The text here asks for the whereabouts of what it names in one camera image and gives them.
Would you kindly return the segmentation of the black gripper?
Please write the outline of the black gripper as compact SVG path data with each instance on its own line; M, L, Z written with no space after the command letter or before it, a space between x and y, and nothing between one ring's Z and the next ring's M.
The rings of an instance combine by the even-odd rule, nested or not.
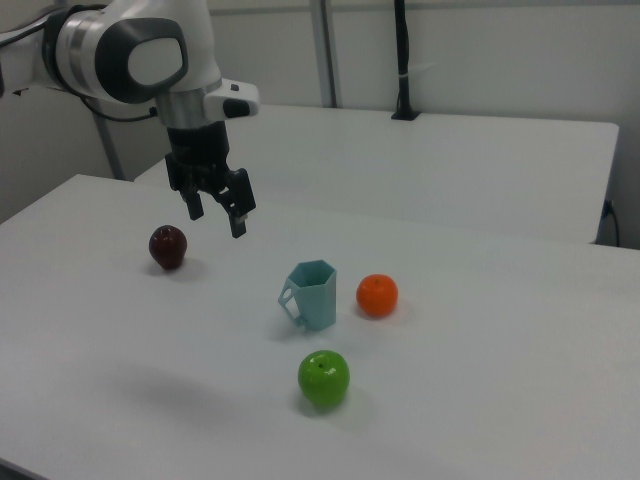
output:
M165 157L169 183L184 200L189 218L204 216L200 192L212 195L229 217L232 237L246 233L248 214L256 208L248 172L232 170L226 124L217 121L197 129L168 129L171 152Z

